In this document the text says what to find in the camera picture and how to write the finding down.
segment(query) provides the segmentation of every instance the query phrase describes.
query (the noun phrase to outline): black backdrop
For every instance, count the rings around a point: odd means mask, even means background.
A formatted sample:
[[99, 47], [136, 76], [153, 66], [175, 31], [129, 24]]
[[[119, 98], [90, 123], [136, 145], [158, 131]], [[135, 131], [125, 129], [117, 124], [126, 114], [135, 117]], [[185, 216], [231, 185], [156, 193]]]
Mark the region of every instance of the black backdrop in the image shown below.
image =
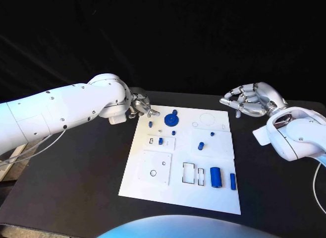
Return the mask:
[[326, 104], [318, 1], [0, 0], [0, 102], [112, 72], [129, 86], [224, 95], [264, 81]]

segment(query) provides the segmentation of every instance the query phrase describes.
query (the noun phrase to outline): cable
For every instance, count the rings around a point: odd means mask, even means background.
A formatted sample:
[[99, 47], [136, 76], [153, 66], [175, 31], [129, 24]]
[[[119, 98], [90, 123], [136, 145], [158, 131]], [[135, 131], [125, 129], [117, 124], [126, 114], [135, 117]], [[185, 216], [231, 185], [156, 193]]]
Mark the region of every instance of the cable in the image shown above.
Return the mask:
[[318, 170], [316, 170], [316, 173], [315, 173], [315, 178], [313, 178], [313, 193], [315, 193], [315, 198], [316, 198], [318, 204], [319, 204], [319, 206], [321, 206], [321, 208], [322, 208], [322, 210], [323, 210], [323, 212], [326, 214], [326, 210], [323, 209], [323, 207], [322, 207], [322, 205], [319, 203], [319, 198], [318, 198], [318, 194], [316, 194], [316, 178], [318, 178], [318, 174], [319, 174], [321, 165], [322, 165], [322, 163], [319, 163], [319, 167], [318, 167]]
[[9, 159], [4, 160], [4, 162], [8, 162], [11, 161], [12, 159], [21, 157], [22, 155], [25, 155], [32, 149], [35, 149], [50, 138], [51, 138], [53, 135], [50, 135], [37, 145], [34, 145], [27, 151], [24, 151], [19, 155], [11, 157]]
[[60, 140], [60, 138], [61, 138], [61, 136], [64, 135], [64, 133], [66, 133], [66, 130], [64, 130], [64, 132], [61, 133], [61, 135], [60, 135], [60, 137], [55, 139], [55, 141], [45, 147], [45, 149], [42, 149], [38, 153], [35, 153], [32, 156], [29, 156], [28, 158], [24, 158], [24, 159], [21, 159], [21, 160], [18, 160], [18, 161], [14, 161], [12, 163], [9, 163], [9, 165], [11, 164], [15, 164], [15, 163], [18, 163], [18, 162], [22, 162], [24, 160], [29, 160], [34, 156], [37, 156], [38, 154], [41, 154], [47, 149], [50, 149], [50, 147], [57, 143], [57, 141]]

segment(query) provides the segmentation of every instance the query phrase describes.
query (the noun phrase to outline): black tabletop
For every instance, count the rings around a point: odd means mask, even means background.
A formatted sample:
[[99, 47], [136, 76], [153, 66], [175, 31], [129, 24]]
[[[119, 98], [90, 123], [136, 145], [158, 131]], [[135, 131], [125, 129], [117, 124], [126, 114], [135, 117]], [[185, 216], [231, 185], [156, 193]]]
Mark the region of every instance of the black tabletop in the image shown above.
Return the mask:
[[[313, 196], [318, 161], [286, 161], [272, 145], [260, 146], [253, 130], [269, 117], [236, 118], [220, 96], [149, 92], [152, 104], [230, 111], [243, 214], [119, 196], [138, 119], [110, 125], [97, 118], [70, 129], [27, 167], [0, 208], [0, 224], [73, 237], [94, 238], [145, 217], [181, 214], [223, 219], [282, 237], [326, 237], [326, 215]], [[289, 101], [326, 116], [321, 103]], [[44, 148], [58, 137], [53, 136]], [[326, 209], [326, 168], [316, 183]]]

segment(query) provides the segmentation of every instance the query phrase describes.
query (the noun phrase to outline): white board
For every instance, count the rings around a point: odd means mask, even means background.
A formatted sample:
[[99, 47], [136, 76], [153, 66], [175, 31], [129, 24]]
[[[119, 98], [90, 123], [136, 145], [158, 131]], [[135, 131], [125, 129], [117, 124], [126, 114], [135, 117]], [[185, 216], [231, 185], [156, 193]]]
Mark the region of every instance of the white board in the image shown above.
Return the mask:
[[[228, 112], [155, 105], [152, 108], [162, 115], [152, 118], [143, 116], [139, 119], [119, 195], [241, 214], [238, 190], [231, 190], [230, 174], [236, 174], [236, 162]], [[174, 109], [178, 110], [179, 124], [169, 127], [165, 124], [165, 116], [172, 113]], [[210, 131], [215, 132], [213, 139], [210, 138]], [[175, 138], [175, 148], [166, 150], [168, 147], [164, 145], [148, 145], [149, 136], [164, 138], [164, 143], [165, 138]], [[198, 144], [200, 136], [202, 137], [201, 141], [205, 142], [205, 150], [202, 151], [192, 146], [192, 143]], [[145, 151], [171, 154], [168, 185], [158, 181], [148, 182], [146, 179], [146, 181], [140, 179], [143, 168], [146, 168], [148, 175], [152, 166], [143, 166]], [[195, 184], [182, 182], [184, 163], [195, 164]], [[223, 188], [211, 186], [211, 167], [221, 168]], [[198, 185], [200, 169], [204, 169], [204, 186]]]

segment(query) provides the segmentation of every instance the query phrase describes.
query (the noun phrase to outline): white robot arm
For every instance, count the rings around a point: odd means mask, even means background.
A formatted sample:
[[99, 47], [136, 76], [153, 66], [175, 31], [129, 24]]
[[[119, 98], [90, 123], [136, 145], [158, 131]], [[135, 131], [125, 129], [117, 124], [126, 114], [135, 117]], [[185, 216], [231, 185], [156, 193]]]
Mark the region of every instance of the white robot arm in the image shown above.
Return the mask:
[[0, 104], [0, 154], [17, 146], [91, 121], [97, 115], [112, 124], [139, 114], [159, 116], [140, 88], [130, 89], [115, 74]]
[[[238, 100], [230, 98], [240, 94]], [[289, 161], [312, 157], [326, 167], [326, 118], [318, 112], [289, 107], [276, 89], [264, 82], [244, 85], [221, 99], [221, 103], [241, 113], [270, 116], [267, 125], [253, 133], [262, 145], [272, 143], [279, 155]]]

